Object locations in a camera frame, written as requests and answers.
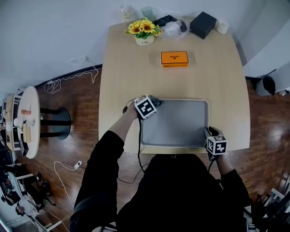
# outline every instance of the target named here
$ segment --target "wooden floor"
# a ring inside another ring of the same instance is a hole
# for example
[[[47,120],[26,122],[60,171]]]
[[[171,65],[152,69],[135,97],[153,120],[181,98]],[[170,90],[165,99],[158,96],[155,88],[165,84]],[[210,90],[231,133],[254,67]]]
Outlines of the wooden floor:
[[[40,171],[44,179],[50,181],[54,193],[51,199],[57,206],[48,205],[47,209],[63,219],[67,227],[73,207],[54,172],[54,161],[63,162],[65,166],[73,168],[81,160],[86,166],[86,161],[98,141],[101,70],[99,71],[94,84],[91,75],[87,74],[62,82],[61,90],[55,94],[45,93],[44,86],[37,88],[41,107],[57,109],[63,106],[69,110],[73,120],[72,130],[65,140],[41,139],[38,154],[34,159],[19,157],[20,162],[27,164],[29,172]],[[228,157],[241,175],[250,196],[255,198],[257,193],[263,194],[269,192],[271,188],[277,188],[282,175],[289,173],[287,167],[290,163],[290,96],[260,97],[256,95],[248,81],[247,86],[251,110],[250,148],[229,152]],[[208,166],[207,155],[198,156]],[[153,155],[142,154],[141,161],[147,164],[152,157]],[[140,170],[136,154],[124,153],[118,162],[119,178],[132,181]],[[56,170],[74,203],[81,186],[84,169],[69,171],[61,164],[56,164]],[[213,165],[211,173],[219,177],[216,164]],[[118,210],[135,194],[142,176],[140,173],[135,183],[131,185],[118,181]],[[44,223],[57,221],[46,212],[42,212],[39,218]],[[59,226],[56,231],[66,230],[63,226]]]

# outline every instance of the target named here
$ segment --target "white pot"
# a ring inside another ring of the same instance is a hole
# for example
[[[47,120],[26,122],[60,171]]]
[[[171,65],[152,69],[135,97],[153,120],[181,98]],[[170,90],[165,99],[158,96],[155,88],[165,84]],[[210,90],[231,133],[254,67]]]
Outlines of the white pot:
[[[135,37],[135,40],[136,40],[136,43],[137,43],[139,46],[148,45],[148,44],[151,44],[151,43],[154,42],[154,35],[150,35],[150,36],[148,36],[146,39],[136,38],[136,37]]]

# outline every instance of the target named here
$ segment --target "trash can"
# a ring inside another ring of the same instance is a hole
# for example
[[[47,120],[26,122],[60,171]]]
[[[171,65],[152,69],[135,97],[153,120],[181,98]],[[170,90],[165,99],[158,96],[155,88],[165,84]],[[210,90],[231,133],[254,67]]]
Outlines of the trash can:
[[[270,76],[263,77],[256,85],[256,92],[260,96],[274,95],[276,87],[273,78]]]

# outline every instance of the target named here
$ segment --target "round table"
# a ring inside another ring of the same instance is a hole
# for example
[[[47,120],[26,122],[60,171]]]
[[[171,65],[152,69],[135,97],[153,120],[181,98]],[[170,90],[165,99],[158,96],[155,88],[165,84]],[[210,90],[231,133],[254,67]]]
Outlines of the round table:
[[[31,115],[21,114],[22,110],[31,111]],[[53,114],[53,120],[40,120],[40,113]],[[57,110],[40,108],[38,93],[33,86],[25,89],[18,106],[17,117],[23,121],[35,121],[34,126],[30,128],[31,142],[27,143],[29,150],[26,157],[30,159],[37,154],[40,138],[58,137],[65,139],[71,129],[71,118],[68,111],[63,107]],[[53,126],[53,133],[40,133],[40,126]],[[20,140],[22,130],[18,128],[17,132]]]

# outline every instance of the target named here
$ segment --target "gray tray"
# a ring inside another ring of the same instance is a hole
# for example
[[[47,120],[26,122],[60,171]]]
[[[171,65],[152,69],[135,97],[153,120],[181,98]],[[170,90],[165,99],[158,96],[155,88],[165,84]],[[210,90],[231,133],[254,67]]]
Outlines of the gray tray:
[[[162,99],[157,113],[142,121],[141,143],[146,146],[204,147],[208,127],[206,100]]]

